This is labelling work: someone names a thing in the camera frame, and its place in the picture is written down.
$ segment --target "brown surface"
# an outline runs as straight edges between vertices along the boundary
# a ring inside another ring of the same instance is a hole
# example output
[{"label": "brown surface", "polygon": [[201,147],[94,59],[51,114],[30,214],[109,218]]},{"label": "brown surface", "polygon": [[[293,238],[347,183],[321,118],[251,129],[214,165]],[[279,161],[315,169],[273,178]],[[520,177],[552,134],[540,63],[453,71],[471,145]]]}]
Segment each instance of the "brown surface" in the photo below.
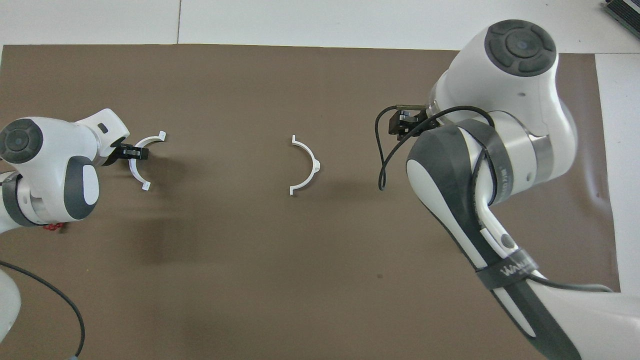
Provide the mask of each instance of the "brown surface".
[{"label": "brown surface", "polygon": [[[455,54],[6,46],[1,125],[109,107],[130,142],[168,136],[141,165],[149,192],[124,162],[101,168],[89,218],[4,233],[0,258],[77,302],[86,359],[542,359],[414,196],[410,146],[376,188],[375,115],[423,103]],[[593,55],[562,55],[558,82],[578,125],[576,164],[494,211],[551,279],[618,288]],[[295,197],[310,161],[292,134],[322,163]],[[11,276],[24,303],[0,359],[68,357],[71,310]]]}]

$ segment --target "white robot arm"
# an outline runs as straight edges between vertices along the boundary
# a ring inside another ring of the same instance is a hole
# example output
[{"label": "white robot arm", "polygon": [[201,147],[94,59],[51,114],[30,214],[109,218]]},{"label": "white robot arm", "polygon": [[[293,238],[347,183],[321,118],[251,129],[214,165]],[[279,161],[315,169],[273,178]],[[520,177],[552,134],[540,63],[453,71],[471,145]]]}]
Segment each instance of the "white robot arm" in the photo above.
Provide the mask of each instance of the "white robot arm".
[{"label": "white robot arm", "polygon": [[[420,201],[543,355],[638,359],[640,299],[603,292],[603,286],[547,280],[489,210],[564,174],[573,163],[577,137],[556,92],[557,61],[551,36],[535,24],[505,20],[482,30],[433,87],[426,115],[434,116],[424,122],[439,123],[416,140],[407,175]],[[440,112],[456,106],[488,113]]]},{"label": "white robot arm", "polygon": [[[0,157],[16,171],[0,174],[0,233],[86,218],[99,196],[95,166],[128,136],[110,109],[73,123],[27,117],[8,124],[0,131]],[[19,309],[18,289],[0,270],[0,342]]]}]

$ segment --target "white arc-shaped piece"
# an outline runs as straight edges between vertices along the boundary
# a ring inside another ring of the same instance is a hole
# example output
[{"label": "white arc-shaped piece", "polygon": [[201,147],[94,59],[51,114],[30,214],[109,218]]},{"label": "white arc-shaped piece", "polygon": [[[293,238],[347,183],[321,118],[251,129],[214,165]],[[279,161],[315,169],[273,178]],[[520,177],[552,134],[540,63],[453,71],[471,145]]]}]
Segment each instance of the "white arc-shaped piece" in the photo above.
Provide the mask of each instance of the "white arc-shaped piece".
[{"label": "white arc-shaped piece", "polygon": [[318,161],[316,159],[316,157],[314,156],[314,153],[311,151],[311,149],[309,149],[308,146],[306,146],[305,144],[296,141],[296,135],[294,135],[291,138],[291,143],[295,146],[301,147],[302,149],[304,149],[305,151],[307,151],[309,153],[309,156],[311,156],[311,162],[313,163],[313,167],[311,168],[311,174],[309,174],[309,176],[307,177],[306,180],[304,180],[302,183],[294,185],[294,186],[290,186],[289,187],[289,195],[293,196],[293,190],[297,190],[300,189],[304,186],[306,186],[307,184],[309,184],[309,181],[311,181],[311,179],[313,178],[313,176],[316,174],[316,172],[318,172],[320,170],[320,161]]},{"label": "white arc-shaped piece", "polygon": [[[134,146],[145,147],[150,143],[163,142],[165,137],[166,137],[166,133],[164,131],[160,131],[158,136],[150,136],[148,138],[144,138],[138,141],[138,143]],[[129,170],[131,170],[133,177],[135,177],[139,182],[142,183],[142,190],[145,190],[145,191],[149,190],[149,186],[151,186],[151,182],[145,180],[138,172],[138,163],[136,162],[136,159],[129,159]]]}]

